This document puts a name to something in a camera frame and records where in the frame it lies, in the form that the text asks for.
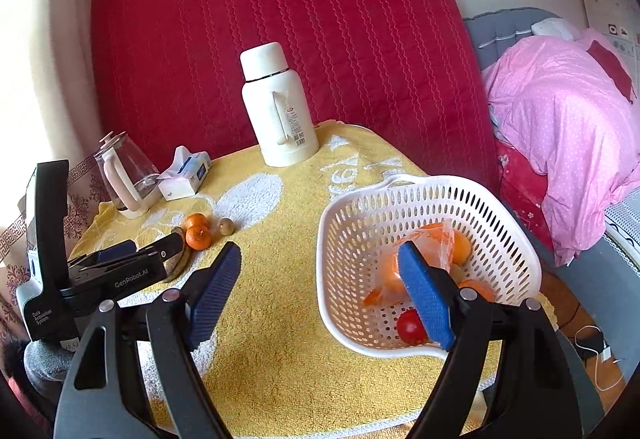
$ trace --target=thermos lid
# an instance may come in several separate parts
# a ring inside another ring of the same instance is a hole
[[[282,46],[278,42],[258,45],[240,53],[240,64],[244,79],[248,82],[289,68]]]

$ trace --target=blue gripper pad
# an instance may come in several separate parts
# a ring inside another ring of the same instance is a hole
[[[240,275],[241,262],[240,248],[233,242],[227,242],[210,266],[213,271],[209,278],[205,276],[208,273],[207,269],[198,269],[192,273],[194,280],[197,275],[202,275],[200,295],[191,305],[189,315],[187,342],[192,351],[197,349],[200,343],[209,340],[213,334],[213,329]]]
[[[444,302],[425,271],[429,267],[422,255],[408,242],[398,249],[398,270],[402,283],[414,302],[429,338],[448,351],[456,337],[451,330],[449,306]]]
[[[123,259],[127,255],[133,255],[138,248],[133,241],[119,242],[107,249],[98,251],[98,257],[95,263],[111,262],[111,260]]]

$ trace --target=plastic bag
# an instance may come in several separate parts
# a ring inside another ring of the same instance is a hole
[[[373,289],[364,298],[363,307],[387,307],[409,300],[409,295],[398,273],[398,247],[413,241],[427,263],[449,272],[453,257],[454,234],[451,221],[422,226],[413,233],[394,242],[382,253],[374,272]]]

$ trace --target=small round fruit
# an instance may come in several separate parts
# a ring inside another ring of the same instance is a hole
[[[396,329],[400,339],[407,345],[422,345],[429,341],[427,331],[424,330],[424,325],[415,309],[409,309],[400,315],[396,322]]]
[[[185,241],[191,249],[202,251],[211,245],[211,232],[206,226],[191,226],[187,229]]]
[[[221,218],[218,227],[220,228],[220,235],[223,237],[228,237],[236,231],[236,225],[230,218]]]
[[[487,284],[487,282],[481,282],[479,280],[470,278],[469,280],[465,280],[458,284],[459,289],[462,289],[463,287],[470,287],[488,302],[495,302],[494,291],[491,289],[491,286]]]
[[[191,213],[191,215],[184,220],[184,227],[185,229],[189,229],[191,226],[204,226],[205,228],[209,228],[207,215],[203,213]]]
[[[466,259],[471,255],[471,241],[466,236],[458,231],[453,230],[453,257],[451,262],[458,265],[464,265]]]

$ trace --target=red mattress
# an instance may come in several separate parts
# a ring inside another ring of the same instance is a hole
[[[159,168],[180,144],[212,157],[255,144],[242,50],[279,41],[314,122],[364,125],[431,174],[497,192],[486,98],[454,0],[92,0],[105,130]]]

